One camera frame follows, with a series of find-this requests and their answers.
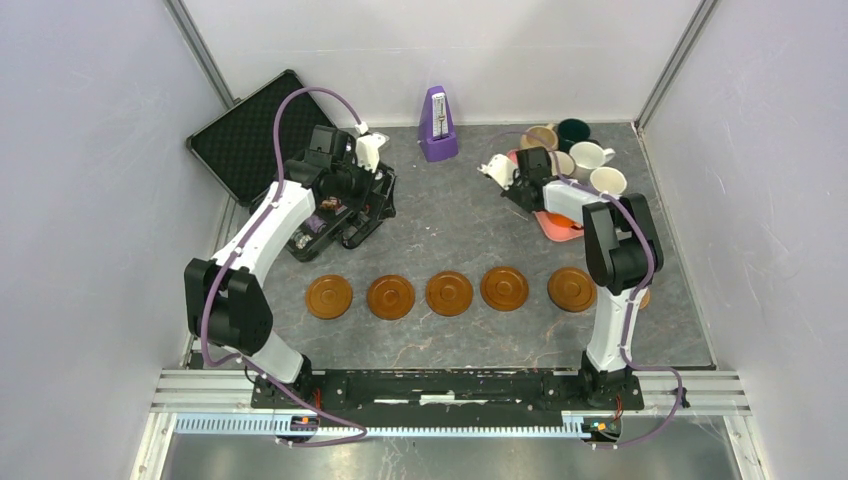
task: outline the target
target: dark green mug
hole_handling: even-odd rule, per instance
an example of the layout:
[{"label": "dark green mug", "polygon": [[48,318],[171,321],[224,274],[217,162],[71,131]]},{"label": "dark green mug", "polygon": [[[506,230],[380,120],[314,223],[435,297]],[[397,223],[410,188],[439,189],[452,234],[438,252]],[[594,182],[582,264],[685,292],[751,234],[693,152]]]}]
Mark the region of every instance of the dark green mug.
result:
[{"label": "dark green mug", "polygon": [[575,143],[592,141],[589,139],[592,135],[592,129],[589,128],[586,122],[576,118],[566,118],[559,122],[556,132],[559,139],[558,150],[561,152],[568,153]]}]

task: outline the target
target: white wall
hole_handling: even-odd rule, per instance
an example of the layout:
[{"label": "white wall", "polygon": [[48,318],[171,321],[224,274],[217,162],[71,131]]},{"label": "white wall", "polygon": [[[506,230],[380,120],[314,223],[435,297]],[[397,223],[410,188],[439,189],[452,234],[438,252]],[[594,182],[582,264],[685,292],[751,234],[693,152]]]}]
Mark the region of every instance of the white wall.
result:
[{"label": "white wall", "polygon": [[414,125],[435,84],[458,123],[632,120],[698,0],[185,3],[233,95],[292,68],[370,124]]},{"label": "white wall", "polygon": [[162,2],[0,6],[0,477],[127,478],[224,200],[221,113]]},{"label": "white wall", "polygon": [[721,2],[646,132],[717,356],[780,479],[848,467],[846,19],[846,2]]}]

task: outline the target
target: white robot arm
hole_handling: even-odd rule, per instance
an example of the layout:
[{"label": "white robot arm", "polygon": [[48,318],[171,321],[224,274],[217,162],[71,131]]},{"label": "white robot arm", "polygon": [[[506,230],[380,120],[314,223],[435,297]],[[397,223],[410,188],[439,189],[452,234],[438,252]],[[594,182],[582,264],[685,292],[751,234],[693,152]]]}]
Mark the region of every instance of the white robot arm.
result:
[{"label": "white robot arm", "polygon": [[[638,239],[619,238],[618,231],[630,232],[619,211],[597,195],[551,176],[551,160],[541,147],[519,150],[517,162],[495,155],[479,170],[503,188],[505,196],[529,212],[546,210],[564,215],[583,225],[586,263],[599,286],[598,305],[592,339],[583,355],[581,374],[586,379],[586,395],[623,384],[630,369],[622,357],[630,352],[636,310],[633,309],[627,338],[622,345],[625,313],[630,295],[647,274],[645,250]],[[655,272],[662,268],[663,256],[647,200],[641,194],[620,198],[645,235],[654,255]],[[633,300],[638,304],[645,290]]]},{"label": "white robot arm", "polygon": [[[344,201],[345,215],[334,214],[337,223],[328,230],[351,226],[357,230],[345,245],[348,248],[358,245],[384,218],[394,216],[394,173],[380,164],[379,157],[387,142],[387,136],[373,133],[358,137],[353,145],[352,137],[344,132],[316,127],[303,161],[286,162],[286,177],[301,181],[272,183],[256,213],[226,246],[211,260],[194,259],[186,267],[189,330],[199,336],[212,279],[235,254],[215,295],[208,319],[209,342],[250,358],[286,384],[296,384],[303,370],[310,374],[308,359],[273,331],[273,315],[262,286],[280,252],[322,201]],[[275,200],[279,188],[282,195]],[[369,213],[360,215],[366,205]],[[323,235],[341,237],[329,233]]]}]

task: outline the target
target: brown round disc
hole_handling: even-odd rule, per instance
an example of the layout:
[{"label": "brown round disc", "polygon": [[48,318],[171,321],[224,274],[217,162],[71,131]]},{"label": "brown round disc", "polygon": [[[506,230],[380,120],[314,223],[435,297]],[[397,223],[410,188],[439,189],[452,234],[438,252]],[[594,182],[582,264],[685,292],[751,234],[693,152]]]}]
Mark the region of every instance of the brown round disc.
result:
[{"label": "brown round disc", "polygon": [[579,268],[560,268],[548,280],[548,295],[556,306],[582,312],[595,303],[598,290],[588,273]]},{"label": "brown round disc", "polygon": [[383,320],[397,320],[415,305],[415,289],[398,275],[386,275],[374,280],[368,289],[368,308]]},{"label": "brown round disc", "polygon": [[427,304],[439,315],[453,317],[471,306],[474,287],[457,272],[437,273],[427,283]]},{"label": "brown round disc", "polygon": [[490,307],[509,312],[524,305],[530,287],[527,286],[527,279],[518,270],[512,267],[495,267],[483,275],[480,293]]},{"label": "brown round disc", "polygon": [[639,310],[642,310],[643,308],[647,307],[649,303],[651,303],[651,290],[646,288],[645,296],[642,297],[642,301],[639,302]]},{"label": "brown round disc", "polygon": [[338,275],[318,277],[306,289],[306,308],[309,313],[324,320],[340,317],[350,308],[353,289],[347,280]]}]

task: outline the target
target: metal frame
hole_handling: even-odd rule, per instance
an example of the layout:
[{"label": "metal frame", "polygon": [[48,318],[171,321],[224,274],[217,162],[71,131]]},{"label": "metal frame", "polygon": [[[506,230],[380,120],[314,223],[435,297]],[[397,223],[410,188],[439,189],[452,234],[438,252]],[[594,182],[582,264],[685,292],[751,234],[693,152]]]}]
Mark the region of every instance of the metal frame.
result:
[{"label": "metal frame", "polygon": [[651,91],[651,94],[648,95],[648,100],[645,102],[645,106],[642,107],[642,111],[639,112],[639,115],[634,121],[634,125],[637,130],[644,129],[645,125],[647,125],[651,120],[651,117],[657,110],[657,106],[660,101],[662,101],[671,86],[671,83],[677,76],[677,72],[680,70],[681,65],[683,65],[683,62],[689,56],[692,46],[701,35],[704,25],[706,25],[707,21],[712,16],[712,13],[718,3],[719,0],[701,0],[701,3],[698,4],[698,8],[695,9],[695,13],[692,15],[692,18],[689,20],[689,24],[686,26],[686,30],[683,31],[683,36],[680,37],[680,41],[677,42],[677,46],[674,48],[668,63],[666,63],[662,74],[660,74],[659,80],[657,80],[656,85],[654,85],[654,89]]},{"label": "metal frame", "polygon": [[[572,375],[574,372],[558,372]],[[624,416],[661,417],[668,412],[677,382],[665,372],[636,372],[642,385],[645,409],[625,411]],[[748,399],[736,372],[684,371],[690,408],[678,410],[683,417],[721,417],[744,480],[769,478],[762,462],[759,434]],[[131,479],[161,478],[174,433],[237,435],[297,435],[290,430],[293,417],[313,416],[308,410],[256,410],[250,407],[252,385],[241,370],[163,370],[153,396],[150,415]],[[563,411],[562,427],[375,429],[372,436],[390,437],[524,437],[580,438],[575,428],[583,417],[607,416],[612,411]],[[355,433],[345,428],[320,428],[316,435],[344,436]]]},{"label": "metal frame", "polygon": [[232,92],[230,92],[230,87],[227,86],[224,76],[221,75],[218,65],[215,64],[215,59],[212,58],[212,54],[209,52],[206,42],[203,41],[203,37],[200,35],[200,31],[191,18],[185,3],[183,3],[183,0],[164,0],[164,2],[174,17],[174,21],[182,32],[188,47],[197,59],[197,64],[200,65],[215,93],[218,94],[221,103],[227,110],[233,108],[236,102],[233,99]]}]

